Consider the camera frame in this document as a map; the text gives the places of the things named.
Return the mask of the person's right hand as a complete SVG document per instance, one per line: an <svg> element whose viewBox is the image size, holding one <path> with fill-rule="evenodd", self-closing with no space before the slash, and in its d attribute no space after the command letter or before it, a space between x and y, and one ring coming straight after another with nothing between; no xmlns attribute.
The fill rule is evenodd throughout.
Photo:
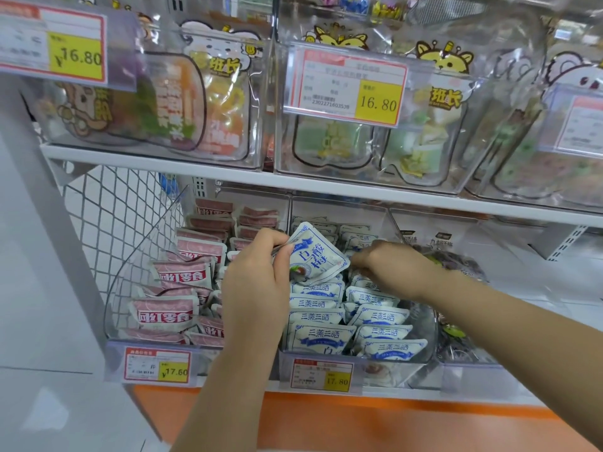
<svg viewBox="0 0 603 452"><path fill-rule="evenodd" d="M382 246L383 265L378 277L367 277L360 271L364 276L381 291L398 298L419 302L429 300L432 281L438 280L442 274L441 267L404 243L376 240L372 245Z"/></svg>

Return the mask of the person's left hand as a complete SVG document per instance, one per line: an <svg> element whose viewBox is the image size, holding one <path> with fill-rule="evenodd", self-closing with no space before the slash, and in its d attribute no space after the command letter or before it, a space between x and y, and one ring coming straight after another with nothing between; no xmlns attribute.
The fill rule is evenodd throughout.
<svg viewBox="0 0 603 452"><path fill-rule="evenodd" d="M225 344L274 354L290 313L290 256L243 249L222 282Z"/></svg>

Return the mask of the white blue snack packet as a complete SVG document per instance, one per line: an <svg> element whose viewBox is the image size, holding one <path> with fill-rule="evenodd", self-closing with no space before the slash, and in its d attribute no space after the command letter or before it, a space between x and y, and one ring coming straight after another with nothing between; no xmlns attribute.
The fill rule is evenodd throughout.
<svg viewBox="0 0 603 452"><path fill-rule="evenodd" d="M290 283L313 286L350 268L350 259L310 222L302 222L290 235Z"/></svg>

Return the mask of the person's right forearm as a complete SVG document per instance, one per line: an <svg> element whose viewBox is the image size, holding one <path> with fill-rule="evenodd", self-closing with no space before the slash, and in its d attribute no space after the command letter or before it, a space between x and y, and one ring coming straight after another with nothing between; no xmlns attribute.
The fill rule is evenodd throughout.
<svg viewBox="0 0 603 452"><path fill-rule="evenodd" d="M441 270L425 302L603 452L603 331Z"/></svg>

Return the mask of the person's left forearm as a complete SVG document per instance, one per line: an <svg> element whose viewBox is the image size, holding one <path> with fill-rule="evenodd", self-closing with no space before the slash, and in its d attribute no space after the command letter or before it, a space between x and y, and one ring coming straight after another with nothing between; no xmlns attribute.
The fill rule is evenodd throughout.
<svg viewBox="0 0 603 452"><path fill-rule="evenodd" d="M276 350L276 340L227 343L170 452L256 452Z"/></svg>

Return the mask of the pile of white blue packets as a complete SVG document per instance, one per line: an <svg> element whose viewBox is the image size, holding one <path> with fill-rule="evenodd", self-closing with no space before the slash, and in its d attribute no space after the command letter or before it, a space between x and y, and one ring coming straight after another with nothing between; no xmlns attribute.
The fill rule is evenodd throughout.
<svg viewBox="0 0 603 452"><path fill-rule="evenodd" d="M349 259L382 237L365 223L296 216L291 234L312 223ZM346 269L313 286L290 285L290 313L282 349L302 354L354 356L378 362L422 362L433 334L433 314L384 293L360 271Z"/></svg>

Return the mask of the clear bin with bee bags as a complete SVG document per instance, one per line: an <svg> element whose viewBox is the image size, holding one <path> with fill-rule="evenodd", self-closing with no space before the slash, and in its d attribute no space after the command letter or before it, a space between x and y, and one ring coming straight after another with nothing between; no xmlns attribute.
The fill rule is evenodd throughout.
<svg viewBox="0 0 603 452"><path fill-rule="evenodd" d="M277 58L277 128L275 141L275 169L279 173L340 180L344 182L359 182L370 185L384 185L396 188L403 187L396 181L395 175L384 174L379 168L379 160L383 152L384 138L389 128L372 126L375 128L373 138L373 157L364 167L354 170L336 169L333 167L311 167L301 163L292 153L292 135L296 114L283 111L283 97L285 89L285 75L290 47L296 43L305 46L327 47L329 49L347 49L389 62L402 62L411 69L410 59L405 55L414 48L419 37L429 34L460 34L477 46L479 77L484 82L484 108L479 116L477 127L471 132L469 146L461 157L461 166L466 171L466 177L461 190L470 181L471 176L478 168L478 164L486 155L488 134L480 129L488 104L492 101L493 83L489 80L489 71L486 69L489 58L487 52L488 39L486 27L493 26L487 11L453 16L442 5L433 3L432 0L419 2L419 13L411 9L409 19L403 21L389 20L367 14L351 14L345 11L317 6L307 0L277 0L275 54ZM311 29L315 23L320 22L353 22L369 30L374 37L374 45L369 51L309 43L303 40L304 33Z"/></svg>

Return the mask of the clear bag with bee print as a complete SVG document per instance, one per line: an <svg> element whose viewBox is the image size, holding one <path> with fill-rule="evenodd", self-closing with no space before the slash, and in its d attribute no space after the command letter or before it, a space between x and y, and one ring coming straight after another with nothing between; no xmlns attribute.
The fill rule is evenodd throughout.
<svg viewBox="0 0 603 452"><path fill-rule="evenodd" d="M484 108L477 46L460 34L429 34L405 58L410 81L379 168L403 187L457 195L466 177L461 157Z"/></svg>
<svg viewBox="0 0 603 452"><path fill-rule="evenodd" d="M309 43L369 51L372 33L353 22L315 23L303 35ZM369 125L297 115L292 135L292 153L311 167L360 169L373 157L375 128Z"/></svg>

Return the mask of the clear bin with pink packets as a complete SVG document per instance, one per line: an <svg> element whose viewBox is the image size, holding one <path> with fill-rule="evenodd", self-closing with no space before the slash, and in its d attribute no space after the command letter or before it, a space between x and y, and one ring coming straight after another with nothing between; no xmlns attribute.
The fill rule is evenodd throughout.
<svg viewBox="0 0 603 452"><path fill-rule="evenodd" d="M123 384L157 385L171 387L201 386L201 377L218 353L218 347L175 343L174 341L150 341L140 336L140 324L130 310L131 299L141 298L144 286L160 286L161 281L152 271L152 261L160 260L167 250L176 250L177 228L185 223L192 213L196 198L204 196L198 181L182 186L181 194L172 202L159 221L152 227L144 240L122 264L112 282L104 313L104 331L108 338L104 349L104 378ZM188 385L160 383L128 383L124 380L124 354L126 347L154 348L168 351L191 351L191 376Z"/></svg>

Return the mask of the clear bag with bear print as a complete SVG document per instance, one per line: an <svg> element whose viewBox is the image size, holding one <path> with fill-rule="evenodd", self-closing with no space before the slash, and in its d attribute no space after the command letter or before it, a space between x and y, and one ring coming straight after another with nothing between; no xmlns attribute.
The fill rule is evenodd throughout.
<svg viewBox="0 0 603 452"><path fill-rule="evenodd" d="M187 20L180 25L184 52L200 70L206 125L198 151L221 161L240 161L249 152L252 85L250 70L262 58L260 35L249 29Z"/></svg>

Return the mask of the orange shelf base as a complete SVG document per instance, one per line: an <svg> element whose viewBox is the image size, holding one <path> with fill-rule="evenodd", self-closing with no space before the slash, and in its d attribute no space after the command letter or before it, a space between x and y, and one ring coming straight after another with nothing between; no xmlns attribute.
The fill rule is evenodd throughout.
<svg viewBox="0 0 603 452"><path fill-rule="evenodd" d="M271 383L259 449L330 452L598 452L525 388L513 397L366 387L361 396Z"/></svg>

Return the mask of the clear bag with mouse print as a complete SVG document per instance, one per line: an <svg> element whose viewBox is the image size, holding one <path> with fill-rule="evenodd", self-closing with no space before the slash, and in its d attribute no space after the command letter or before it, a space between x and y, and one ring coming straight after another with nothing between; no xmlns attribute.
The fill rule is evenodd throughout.
<svg viewBox="0 0 603 452"><path fill-rule="evenodd" d="M556 45L551 49L536 115L488 185L510 201L552 207L603 209L603 159L554 151L570 99L603 94L603 50Z"/></svg>

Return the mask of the pale price tag in holder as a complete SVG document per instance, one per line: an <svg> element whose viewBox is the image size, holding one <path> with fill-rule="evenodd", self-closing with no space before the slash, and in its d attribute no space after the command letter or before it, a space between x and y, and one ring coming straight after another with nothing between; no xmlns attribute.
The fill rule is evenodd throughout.
<svg viewBox="0 0 603 452"><path fill-rule="evenodd" d="M554 151L603 159L603 94L573 96Z"/></svg>

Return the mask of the large red yellow price tag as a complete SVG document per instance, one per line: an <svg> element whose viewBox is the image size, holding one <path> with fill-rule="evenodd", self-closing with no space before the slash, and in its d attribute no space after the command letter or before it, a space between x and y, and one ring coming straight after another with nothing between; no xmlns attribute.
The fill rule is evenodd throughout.
<svg viewBox="0 0 603 452"><path fill-rule="evenodd" d="M108 18L0 0L0 73L107 87Z"/></svg>

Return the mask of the white shelf side post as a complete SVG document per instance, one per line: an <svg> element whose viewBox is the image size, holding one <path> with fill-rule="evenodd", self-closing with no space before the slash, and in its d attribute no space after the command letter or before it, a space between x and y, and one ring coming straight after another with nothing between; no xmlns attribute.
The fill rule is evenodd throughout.
<svg viewBox="0 0 603 452"><path fill-rule="evenodd" d="M0 452L150 452L103 382L104 303L16 76L0 76Z"/></svg>

